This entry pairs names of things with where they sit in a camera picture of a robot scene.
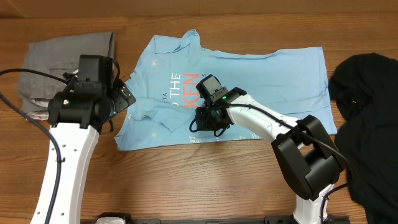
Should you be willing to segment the light blue t-shirt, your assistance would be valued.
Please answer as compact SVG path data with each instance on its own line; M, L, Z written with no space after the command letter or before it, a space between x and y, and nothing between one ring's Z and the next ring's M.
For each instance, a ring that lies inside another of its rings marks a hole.
M328 134L336 133L321 47L241 55L203 48L195 30L181 38L156 35L126 86L136 102L115 137L121 151L257 139L246 128L218 124L228 117L225 110L200 116L244 94L283 115L312 115Z

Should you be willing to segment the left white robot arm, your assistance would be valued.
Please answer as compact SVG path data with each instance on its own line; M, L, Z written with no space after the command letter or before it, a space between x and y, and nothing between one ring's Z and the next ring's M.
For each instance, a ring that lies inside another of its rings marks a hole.
M135 103L111 57L81 55L49 101L49 155L32 223L80 223L86 176L104 124Z

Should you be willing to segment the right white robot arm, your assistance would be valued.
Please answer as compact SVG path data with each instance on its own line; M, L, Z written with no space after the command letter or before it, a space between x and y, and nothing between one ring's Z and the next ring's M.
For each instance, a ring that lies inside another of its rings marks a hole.
M237 125L270 142L282 175L296 194L296 203L293 214L268 216L265 223L350 222L347 216L326 211L330 195L343 188L335 184L348 160L316 117L298 119L280 114L238 87L228 90L213 75L201 80L196 88L204 105L195 110L191 126L219 137Z

